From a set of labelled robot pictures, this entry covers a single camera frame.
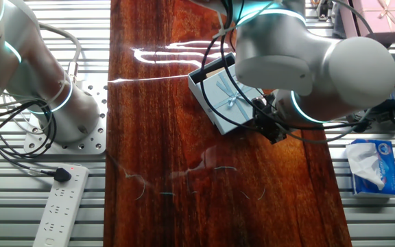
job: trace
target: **robotic arm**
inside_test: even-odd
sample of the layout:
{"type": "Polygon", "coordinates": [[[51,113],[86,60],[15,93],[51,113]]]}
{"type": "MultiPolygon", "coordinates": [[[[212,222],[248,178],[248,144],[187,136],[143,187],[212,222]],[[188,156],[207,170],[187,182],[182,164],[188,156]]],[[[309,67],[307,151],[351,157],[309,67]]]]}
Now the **robotic arm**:
{"type": "MultiPolygon", "coordinates": [[[[195,1],[225,13],[221,1],[195,1]]],[[[234,0],[234,17],[242,0],[234,0]]],[[[245,1],[239,23],[269,1],[245,1]]],[[[303,0],[275,1],[237,29],[236,75],[240,82],[279,89],[278,116],[293,126],[310,127],[379,105],[395,85],[395,62],[370,38],[337,40],[306,28],[303,0]]]]}
{"type": "MultiPolygon", "coordinates": [[[[76,70],[76,64],[71,63],[70,75],[75,76],[76,70]]],[[[36,17],[23,0],[0,0],[0,95],[7,90],[16,100],[55,98],[49,105],[56,118],[59,143],[84,138],[99,120],[97,103],[76,87],[73,76],[68,76],[51,55],[36,17]]],[[[42,126],[47,124],[39,107],[29,110],[42,126]]]]}

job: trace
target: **aluminum slats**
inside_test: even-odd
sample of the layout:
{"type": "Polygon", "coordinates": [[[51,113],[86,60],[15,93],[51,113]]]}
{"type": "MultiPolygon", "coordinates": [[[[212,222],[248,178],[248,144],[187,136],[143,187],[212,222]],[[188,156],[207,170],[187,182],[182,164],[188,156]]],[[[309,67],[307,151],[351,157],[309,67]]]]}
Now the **aluminum slats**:
{"type": "MultiPolygon", "coordinates": [[[[40,22],[62,28],[80,39],[83,54],[79,61],[78,78],[83,80],[84,90],[91,85],[95,93],[98,92],[101,97],[106,98],[107,91],[98,87],[98,82],[108,79],[110,2],[56,0],[27,1],[27,4],[40,22]]],[[[311,32],[323,36],[332,34],[330,21],[317,22],[315,10],[309,0],[306,16],[311,32]]],[[[66,68],[72,59],[74,45],[51,32],[42,31],[42,35],[53,55],[66,68]]],[[[395,53],[395,44],[391,52],[395,53]]],[[[22,117],[16,119],[21,124],[26,124],[22,117]]],[[[23,149],[25,133],[16,124],[11,122],[1,131],[10,145],[19,150],[23,149]]],[[[335,137],[339,133],[341,131],[328,131],[327,137],[335,137]]],[[[351,195],[350,170],[343,151],[345,145],[355,138],[391,140],[395,154],[395,131],[350,134],[329,144],[353,246],[395,247],[395,198],[354,198],[351,195]]],[[[103,246],[104,157],[69,157],[65,160],[53,158],[42,163],[53,168],[61,162],[81,163],[91,170],[70,246],[103,246]]],[[[0,157],[0,247],[32,246],[50,188],[50,178],[31,177],[0,157]]]]}

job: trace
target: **power strip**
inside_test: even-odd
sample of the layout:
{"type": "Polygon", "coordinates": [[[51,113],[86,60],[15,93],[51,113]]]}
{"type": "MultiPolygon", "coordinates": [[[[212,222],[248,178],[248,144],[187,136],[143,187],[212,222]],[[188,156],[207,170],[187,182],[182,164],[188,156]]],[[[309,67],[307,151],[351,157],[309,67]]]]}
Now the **power strip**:
{"type": "Polygon", "coordinates": [[[33,247],[68,246],[89,171],[79,165],[60,167],[71,174],[71,179],[53,182],[33,247]]]}

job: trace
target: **pink gift box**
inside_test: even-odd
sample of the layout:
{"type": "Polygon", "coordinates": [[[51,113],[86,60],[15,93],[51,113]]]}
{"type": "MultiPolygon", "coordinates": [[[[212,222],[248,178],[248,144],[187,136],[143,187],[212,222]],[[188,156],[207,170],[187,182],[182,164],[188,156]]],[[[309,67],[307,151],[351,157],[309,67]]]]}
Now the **pink gift box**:
{"type": "Polygon", "coordinates": [[[341,6],[342,22],[347,38],[363,36],[375,38],[383,44],[395,42],[395,0],[352,0],[349,3],[366,19],[375,37],[369,34],[363,22],[341,6]]]}

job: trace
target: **wooden board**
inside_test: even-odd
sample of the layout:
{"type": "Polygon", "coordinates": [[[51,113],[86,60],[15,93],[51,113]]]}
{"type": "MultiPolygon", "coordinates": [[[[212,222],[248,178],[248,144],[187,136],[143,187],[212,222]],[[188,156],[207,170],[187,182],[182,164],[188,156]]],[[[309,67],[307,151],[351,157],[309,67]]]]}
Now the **wooden board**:
{"type": "Polygon", "coordinates": [[[111,4],[109,78],[124,81],[108,85],[104,246],[351,246],[326,145],[221,136],[174,78],[197,69],[207,44],[185,42],[210,40],[216,14],[111,4]]]}

